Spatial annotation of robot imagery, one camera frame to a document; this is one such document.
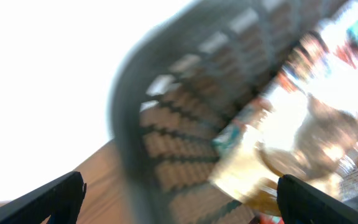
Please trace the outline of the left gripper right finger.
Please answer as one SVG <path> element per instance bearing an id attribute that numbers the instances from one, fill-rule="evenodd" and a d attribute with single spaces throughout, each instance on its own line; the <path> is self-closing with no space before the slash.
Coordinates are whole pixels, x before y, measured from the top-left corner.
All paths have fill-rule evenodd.
<path id="1" fill-rule="evenodd" d="M 277 203 L 285 224 L 358 224 L 358 196 L 340 202 L 292 175 L 279 178 Z"/>

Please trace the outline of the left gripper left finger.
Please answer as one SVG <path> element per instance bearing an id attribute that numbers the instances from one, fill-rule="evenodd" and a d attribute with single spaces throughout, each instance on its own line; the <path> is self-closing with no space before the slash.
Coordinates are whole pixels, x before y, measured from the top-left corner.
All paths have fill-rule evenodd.
<path id="1" fill-rule="evenodd" d="M 86 195 L 86 183 L 71 171 L 0 207 L 0 224 L 75 224 Z"/>

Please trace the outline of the beige coffee bag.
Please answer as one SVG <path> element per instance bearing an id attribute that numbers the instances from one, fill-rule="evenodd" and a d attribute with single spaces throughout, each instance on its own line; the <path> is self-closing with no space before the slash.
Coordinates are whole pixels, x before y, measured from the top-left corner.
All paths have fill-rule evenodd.
<path id="1" fill-rule="evenodd" d="M 230 198 L 279 216 L 278 180 L 289 174 L 343 201 L 340 163 L 358 141 L 350 115 L 330 111 L 317 116 L 301 93 L 276 90 L 277 99 L 249 104 L 245 131 L 226 150 L 209 180 Z"/>

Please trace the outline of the grey plastic basket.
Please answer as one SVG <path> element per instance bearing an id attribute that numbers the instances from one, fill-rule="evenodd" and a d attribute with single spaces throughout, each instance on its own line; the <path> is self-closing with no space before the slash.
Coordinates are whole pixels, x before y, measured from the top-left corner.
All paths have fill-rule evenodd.
<path id="1" fill-rule="evenodd" d="M 196 1 L 143 43 L 111 106 L 135 223 L 248 223 L 208 180 L 212 140 L 337 1 Z"/>

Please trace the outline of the Kleenex tissue multipack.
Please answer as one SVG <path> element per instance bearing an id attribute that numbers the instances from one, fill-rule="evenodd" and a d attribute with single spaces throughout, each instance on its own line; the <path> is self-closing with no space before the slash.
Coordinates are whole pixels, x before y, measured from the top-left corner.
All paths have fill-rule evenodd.
<path id="1" fill-rule="evenodd" d="M 358 104 L 358 1 L 347 1 L 306 32 L 275 82 L 331 106 Z"/>

